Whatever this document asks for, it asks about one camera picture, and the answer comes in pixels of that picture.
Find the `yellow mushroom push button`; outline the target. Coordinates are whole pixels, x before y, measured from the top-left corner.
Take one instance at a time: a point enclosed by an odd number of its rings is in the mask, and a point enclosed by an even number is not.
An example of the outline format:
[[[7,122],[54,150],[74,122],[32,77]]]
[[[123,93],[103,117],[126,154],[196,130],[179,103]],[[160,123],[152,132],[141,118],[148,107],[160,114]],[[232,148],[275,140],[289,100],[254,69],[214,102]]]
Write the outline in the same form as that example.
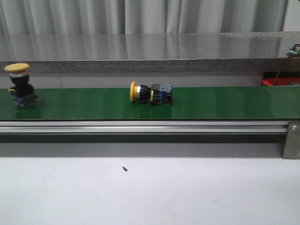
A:
[[[150,103],[153,105],[170,105],[172,103],[172,85],[169,84],[136,84],[130,86],[130,101],[137,103]]]
[[[15,63],[5,67],[5,71],[10,73],[10,79],[14,84],[9,88],[9,92],[13,96],[12,100],[15,106],[20,109],[26,109],[38,104],[38,95],[35,93],[34,87],[29,84],[29,74],[27,63]]]

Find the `grey stone counter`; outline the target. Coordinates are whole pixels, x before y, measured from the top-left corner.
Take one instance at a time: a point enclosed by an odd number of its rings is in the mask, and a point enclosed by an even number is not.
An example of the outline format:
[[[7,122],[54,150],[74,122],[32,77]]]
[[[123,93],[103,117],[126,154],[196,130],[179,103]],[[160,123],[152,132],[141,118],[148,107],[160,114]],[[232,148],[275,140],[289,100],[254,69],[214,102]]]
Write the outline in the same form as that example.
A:
[[[1,35],[0,67],[35,74],[296,72],[292,32]]]

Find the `green conveyor belt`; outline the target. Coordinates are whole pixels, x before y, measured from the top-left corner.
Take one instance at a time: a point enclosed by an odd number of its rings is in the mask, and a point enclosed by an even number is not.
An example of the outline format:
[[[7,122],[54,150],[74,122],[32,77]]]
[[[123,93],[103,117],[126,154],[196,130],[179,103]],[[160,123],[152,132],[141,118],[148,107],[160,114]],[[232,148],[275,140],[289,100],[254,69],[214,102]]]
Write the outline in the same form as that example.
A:
[[[15,107],[0,91],[2,120],[296,120],[299,87],[174,88],[170,105],[134,104],[129,88],[38,89],[38,104]]]

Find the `red bin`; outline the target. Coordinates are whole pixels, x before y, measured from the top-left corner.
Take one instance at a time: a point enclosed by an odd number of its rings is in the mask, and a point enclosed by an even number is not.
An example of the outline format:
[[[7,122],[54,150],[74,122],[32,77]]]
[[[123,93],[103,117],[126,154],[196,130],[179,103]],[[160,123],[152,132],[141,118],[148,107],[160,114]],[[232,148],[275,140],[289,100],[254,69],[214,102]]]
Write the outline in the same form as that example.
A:
[[[299,72],[280,72],[277,78],[277,72],[264,72],[262,77],[262,86],[299,86]]]

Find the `green circuit board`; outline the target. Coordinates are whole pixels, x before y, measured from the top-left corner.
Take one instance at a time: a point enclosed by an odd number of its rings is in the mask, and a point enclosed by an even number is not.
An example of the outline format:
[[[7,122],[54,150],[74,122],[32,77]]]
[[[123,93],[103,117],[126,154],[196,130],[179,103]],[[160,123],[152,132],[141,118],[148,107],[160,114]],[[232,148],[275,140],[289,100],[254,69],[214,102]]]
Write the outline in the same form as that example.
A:
[[[288,56],[294,55],[295,57],[299,57],[300,56],[300,47],[294,46],[294,47],[290,48],[287,52],[287,55]]]

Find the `grey curtain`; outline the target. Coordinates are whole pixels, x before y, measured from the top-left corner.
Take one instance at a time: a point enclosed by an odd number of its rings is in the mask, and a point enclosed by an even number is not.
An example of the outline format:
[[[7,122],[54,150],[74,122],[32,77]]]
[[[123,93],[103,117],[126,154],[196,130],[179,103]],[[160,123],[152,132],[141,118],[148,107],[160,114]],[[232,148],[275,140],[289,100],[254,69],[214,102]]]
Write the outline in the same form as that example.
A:
[[[285,0],[3,0],[1,34],[280,31]]]

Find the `aluminium conveyor rail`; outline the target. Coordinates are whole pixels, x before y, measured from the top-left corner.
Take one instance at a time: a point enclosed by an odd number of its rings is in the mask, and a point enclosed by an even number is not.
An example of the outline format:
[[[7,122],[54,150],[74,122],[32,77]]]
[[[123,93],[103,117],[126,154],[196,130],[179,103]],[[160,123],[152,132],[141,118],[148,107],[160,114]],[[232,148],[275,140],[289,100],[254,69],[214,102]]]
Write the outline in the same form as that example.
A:
[[[285,133],[289,121],[2,121],[1,133]]]

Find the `steel conveyor bracket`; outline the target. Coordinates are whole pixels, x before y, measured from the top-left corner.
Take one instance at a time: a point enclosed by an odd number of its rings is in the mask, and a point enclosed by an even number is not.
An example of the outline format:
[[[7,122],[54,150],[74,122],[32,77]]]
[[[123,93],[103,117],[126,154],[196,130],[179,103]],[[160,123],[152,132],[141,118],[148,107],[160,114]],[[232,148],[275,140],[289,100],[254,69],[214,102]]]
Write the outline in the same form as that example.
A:
[[[283,159],[299,159],[300,158],[300,122],[289,122],[285,148],[283,151]]]

